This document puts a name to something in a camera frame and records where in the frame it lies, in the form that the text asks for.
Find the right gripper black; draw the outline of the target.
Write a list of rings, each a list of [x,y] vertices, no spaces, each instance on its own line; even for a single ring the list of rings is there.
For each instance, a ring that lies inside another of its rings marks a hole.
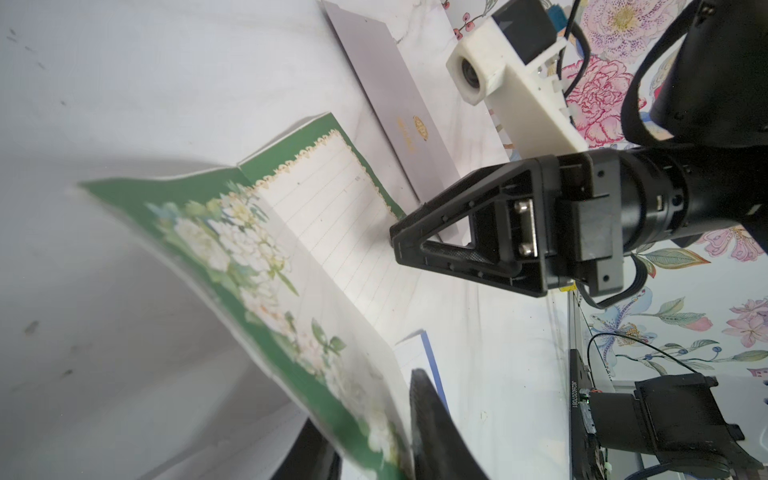
[[[704,234],[743,227],[767,246],[767,149],[706,146],[598,149],[558,156],[554,197],[556,252],[568,278],[592,297],[628,296],[648,269],[635,263],[624,284],[624,259],[637,247],[672,240],[681,247]],[[394,224],[431,235],[491,201],[534,197],[543,186],[541,158],[482,167]]]

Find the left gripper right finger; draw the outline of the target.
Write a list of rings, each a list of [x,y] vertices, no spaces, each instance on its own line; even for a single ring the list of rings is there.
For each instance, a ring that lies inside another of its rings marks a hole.
[[[487,480],[427,372],[411,372],[410,412],[415,478]]]

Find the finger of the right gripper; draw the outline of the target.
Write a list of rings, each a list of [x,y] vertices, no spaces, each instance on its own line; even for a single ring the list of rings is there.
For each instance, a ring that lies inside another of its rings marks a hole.
[[[544,297],[548,286],[541,262],[520,259],[503,247],[462,247],[392,235],[396,261],[403,266],[447,275],[529,297]]]

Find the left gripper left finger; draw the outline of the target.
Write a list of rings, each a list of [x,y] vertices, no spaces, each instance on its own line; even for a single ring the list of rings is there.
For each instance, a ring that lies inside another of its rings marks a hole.
[[[307,420],[286,456],[286,478],[339,480],[341,467],[341,457],[334,447]]]

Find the blue floral letter paper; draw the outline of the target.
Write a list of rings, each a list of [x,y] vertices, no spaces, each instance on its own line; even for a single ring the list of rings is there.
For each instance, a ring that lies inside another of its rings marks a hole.
[[[423,329],[412,332],[395,344],[393,352],[405,381],[410,383],[413,370],[424,370],[443,406],[450,411],[428,333]]]

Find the grey envelope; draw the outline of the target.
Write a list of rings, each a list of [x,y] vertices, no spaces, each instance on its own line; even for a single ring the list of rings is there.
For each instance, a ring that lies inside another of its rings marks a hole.
[[[474,167],[468,138],[435,120],[388,26],[335,1],[322,6],[390,143],[410,214]]]

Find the green floral letter paper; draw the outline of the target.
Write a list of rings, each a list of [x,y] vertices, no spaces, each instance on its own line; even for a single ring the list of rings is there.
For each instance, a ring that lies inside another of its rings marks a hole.
[[[234,167],[83,190],[142,236],[372,479],[410,479],[408,388],[376,329],[415,274],[388,235],[402,209],[334,115],[307,119]]]

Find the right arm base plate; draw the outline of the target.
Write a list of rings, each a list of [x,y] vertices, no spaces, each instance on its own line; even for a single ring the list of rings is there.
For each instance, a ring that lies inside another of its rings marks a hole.
[[[767,382],[700,373],[639,381],[629,393],[605,392],[577,350],[569,353],[571,472],[606,479],[609,450],[650,455],[657,463],[633,473],[674,472],[726,479],[767,471]]]

